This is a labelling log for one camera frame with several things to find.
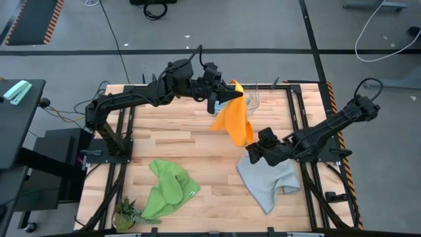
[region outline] green cloth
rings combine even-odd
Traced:
[[[159,178],[159,183],[151,189],[141,214],[144,219],[157,219],[177,211],[200,190],[188,173],[173,162],[156,159],[149,167]]]

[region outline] black floor mat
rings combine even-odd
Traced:
[[[63,0],[25,0],[5,44],[48,44],[62,8]]]

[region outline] gray cloth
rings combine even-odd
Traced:
[[[289,159],[271,167],[262,157],[252,165],[249,153],[245,152],[238,162],[237,170],[244,185],[266,214],[275,206],[279,187],[282,187],[284,194],[300,190],[295,168]]]

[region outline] concrete floor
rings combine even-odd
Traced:
[[[12,15],[18,0],[0,1],[0,28]],[[372,11],[345,10],[338,0],[307,0],[307,9],[319,49],[353,49],[361,28]],[[401,13],[380,13],[367,28],[361,49],[402,48],[412,39],[405,34],[421,20],[421,3],[405,1]],[[288,0],[180,0],[170,5],[159,21],[148,21],[141,9],[128,1],[104,0],[118,44],[122,49],[277,48],[310,49],[298,1]],[[421,48],[416,43],[413,48]],[[65,1],[52,42],[49,45],[7,47],[0,51],[61,51],[116,49],[101,7],[85,7],[84,1]],[[363,55],[375,58],[382,55]],[[187,55],[125,55],[132,83],[141,83],[141,74],[150,78],[168,61]],[[312,55],[296,54],[215,54],[203,55],[214,61],[225,79],[240,82],[318,80]],[[363,63],[354,55],[321,55],[327,81],[333,84],[338,107],[343,107],[364,78],[399,80],[421,65],[419,55],[398,55],[377,63]],[[194,61],[195,70],[199,64]],[[79,101],[89,99],[103,80],[124,84],[126,78],[118,55],[0,57],[0,76],[10,79],[42,78],[47,81],[44,97],[60,110],[71,111]],[[361,89],[371,95],[372,90]],[[364,227],[367,230],[421,233],[421,188],[417,181],[421,148],[421,91],[385,89],[376,100],[382,110],[370,123],[354,124],[344,131]],[[38,110],[30,130],[39,136],[46,130],[70,128]],[[35,138],[28,135],[25,146]],[[76,204],[53,211],[36,212],[31,221],[39,223],[33,234],[17,230],[18,216],[8,236],[43,236],[70,232]]]

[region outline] wooden tabletop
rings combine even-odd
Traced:
[[[120,93],[123,87],[108,85],[106,93]],[[318,85],[301,84],[301,89],[309,125],[314,126],[326,119]],[[285,90],[260,90],[259,95],[260,107],[249,117],[255,139],[257,132],[268,126],[279,138],[292,133]],[[294,100],[299,115],[298,102],[296,98]],[[118,111],[113,111],[108,122],[115,128],[117,119]],[[236,147],[226,132],[209,131],[214,119],[214,116],[207,113],[205,102],[197,103],[191,98],[175,98],[170,105],[160,107],[136,107],[132,134],[133,157],[127,168],[123,195],[136,199],[136,207],[145,207],[151,187],[158,182],[148,167],[154,159],[179,164],[199,183],[201,191],[175,213],[163,216],[161,224],[136,224],[130,231],[150,232],[151,227],[158,227],[159,232],[266,232],[269,226],[273,226],[277,232],[309,231],[310,223],[298,163],[295,169],[301,191],[283,195],[280,190],[275,208],[265,215],[243,185],[236,169],[245,149]],[[342,182],[331,170],[324,164],[319,164],[318,168],[324,192],[345,192]],[[102,164],[88,176],[78,211],[80,222],[86,223],[102,202],[108,170],[109,165]],[[313,202],[317,224],[322,227],[314,196]],[[345,223],[353,224],[347,202],[334,203],[332,207]],[[113,209],[114,201],[109,207],[107,228],[111,227]]]

